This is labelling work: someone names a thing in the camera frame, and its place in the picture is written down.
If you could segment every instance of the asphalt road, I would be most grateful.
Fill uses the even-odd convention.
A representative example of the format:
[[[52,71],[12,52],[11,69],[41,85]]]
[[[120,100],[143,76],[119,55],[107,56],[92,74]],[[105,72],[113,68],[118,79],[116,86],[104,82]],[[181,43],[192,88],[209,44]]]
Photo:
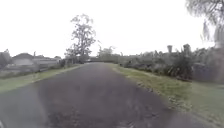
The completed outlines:
[[[204,128],[108,65],[87,64],[0,94],[6,128]]]

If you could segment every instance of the sky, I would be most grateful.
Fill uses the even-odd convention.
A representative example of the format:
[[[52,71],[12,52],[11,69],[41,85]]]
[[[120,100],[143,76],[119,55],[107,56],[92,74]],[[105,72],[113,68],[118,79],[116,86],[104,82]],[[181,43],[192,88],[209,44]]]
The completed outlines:
[[[115,53],[214,45],[201,40],[203,19],[187,12],[185,0],[1,0],[0,51],[64,57],[73,43],[70,20],[83,13],[94,20],[100,45],[114,46]],[[98,45],[91,46],[91,55]]]

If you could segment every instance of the tall tree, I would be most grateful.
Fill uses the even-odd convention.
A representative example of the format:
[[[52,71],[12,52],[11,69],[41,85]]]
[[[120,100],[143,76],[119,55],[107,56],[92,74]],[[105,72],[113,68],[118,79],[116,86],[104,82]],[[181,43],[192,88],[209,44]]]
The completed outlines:
[[[72,40],[75,43],[66,50],[67,56],[79,56],[80,61],[83,62],[91,53],[89,47],[96,42],[96,32],[92,27],[93,19],[82,14],[75,16],[71,22],[74,23]]]
[[[172,48],[173,48],[172,45],[167,45],[167,49],[168,49],[168,52],[169,52],[169,53],[172,53]]]
[[[217,46],[224,46],[224,0],[187,0],[188,11],[194,16],[205,18],[204,39],[213,40]],[[215,27],[215,33],[209,31],[209,26]]]

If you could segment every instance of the lawn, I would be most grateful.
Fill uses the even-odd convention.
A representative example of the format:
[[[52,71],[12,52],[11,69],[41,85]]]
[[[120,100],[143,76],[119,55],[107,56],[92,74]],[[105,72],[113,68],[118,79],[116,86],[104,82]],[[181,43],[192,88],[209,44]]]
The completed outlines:
[[[52,70],[48,70],[45,72],[29,74],[29,75],[25,75],[25,76],[0,79],[0,93],[19,88],[19,87],[28,85],[30,83],[42,80],[42,79],[49,78],[56,74],[66,72],[66,71],[75,69],[77,67],[79,67],[79,65],[76,65],[74,67],[69,67],[69,68],[63,68],[63,69],[52,69]]]
[[[199,82],[183,82],[166,76],[110,65],[136,81],[138,85],[162,95],[179,110],[188,111],[200,119],[224,127],[224,86]]]

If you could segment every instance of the roof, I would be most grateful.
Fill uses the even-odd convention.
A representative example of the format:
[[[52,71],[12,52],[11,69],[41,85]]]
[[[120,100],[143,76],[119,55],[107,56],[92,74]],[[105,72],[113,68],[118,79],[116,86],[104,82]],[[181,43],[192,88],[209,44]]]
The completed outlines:
[[[33,56],[28,53],[20,53],[12,57],[12,59],[33,59]]]

